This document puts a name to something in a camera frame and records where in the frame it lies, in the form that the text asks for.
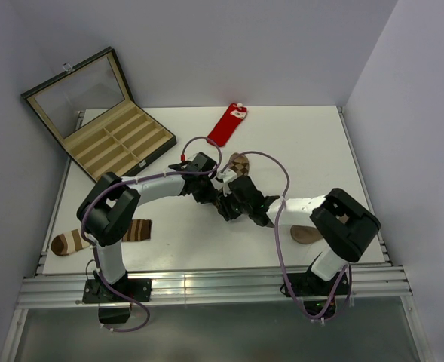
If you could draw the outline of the red christmas sock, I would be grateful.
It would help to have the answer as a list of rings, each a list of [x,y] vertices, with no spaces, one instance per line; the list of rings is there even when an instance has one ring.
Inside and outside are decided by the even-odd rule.
[[[246,115],[247,107],[242,103],[230,104],[208,134],[207,142],[212,146],[225,146]]]

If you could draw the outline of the tan argyle sock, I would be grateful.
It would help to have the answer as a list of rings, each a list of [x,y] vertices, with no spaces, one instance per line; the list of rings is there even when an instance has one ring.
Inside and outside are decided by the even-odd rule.
[[[224,171],[218,171],[213,179],[213,185],[219,192],[215,205],[224,212],[232,212],[237,209],[237,200],[229,188],[229,183],[241,176],[247,176],[250,171],[250,163],[245,155],[234,153],[230,156],[228,167]]]

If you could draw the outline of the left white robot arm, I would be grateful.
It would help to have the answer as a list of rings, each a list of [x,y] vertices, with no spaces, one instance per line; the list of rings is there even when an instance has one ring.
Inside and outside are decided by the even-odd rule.
[[[100,292],[118,301],[127,292],[121,239],[127,234],[138,207],[165,197],[195,195],[213,190],[210,176],[219,163],[203,152],[190,161],[170,165],[151,176],[119,177],[104,173],[78,208],[81,237],[94,248]]]

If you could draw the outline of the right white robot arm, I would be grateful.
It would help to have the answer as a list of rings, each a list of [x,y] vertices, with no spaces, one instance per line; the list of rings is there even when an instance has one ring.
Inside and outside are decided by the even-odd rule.
[[[311,263],[308,289],[325,293],[333,277],[348,263],[359,262],[381,223],[345,190],[334,188],[312,198],[264,196],[249,176],[226,173],[213,180],[215,205],[225,220],[248,216],[256,225],[304,226],[316,229],[328,244]]]

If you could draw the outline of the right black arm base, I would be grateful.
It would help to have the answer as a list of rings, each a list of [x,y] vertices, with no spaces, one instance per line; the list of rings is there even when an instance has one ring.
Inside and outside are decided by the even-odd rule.
[[[312,321],[322,311],[325,311],[317,321],[327,321],[335,317],[338,311],[337,297],[344,296],[345,308],[351,299],[352,274],[350,271],[340,271],[329,281],[317,277],[312,271],[304,273],[289,273],[288,280],[293,294],[303,304],[306,314]]]

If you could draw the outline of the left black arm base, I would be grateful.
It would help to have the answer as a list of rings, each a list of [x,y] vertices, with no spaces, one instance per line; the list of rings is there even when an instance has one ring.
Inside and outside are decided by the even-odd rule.
[[[148,302],[152,291],[152,280],[125,277],[112,285],[112,288],[138,302]],[[131,306],[108,306],[108,304],[127,302],[127,300],[113,293],[98,275],[86,281],[81,301],[85,305],[98,305],[98,320],[103,324],[124,324],[128,321],[132,310]]]

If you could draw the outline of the black compartment display box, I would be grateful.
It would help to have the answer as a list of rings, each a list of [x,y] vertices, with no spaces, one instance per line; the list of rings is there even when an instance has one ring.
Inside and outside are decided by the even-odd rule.
[[[21,97],[91,179],[135,176],[177,144],[136,104],[115,49],[107,47]]]

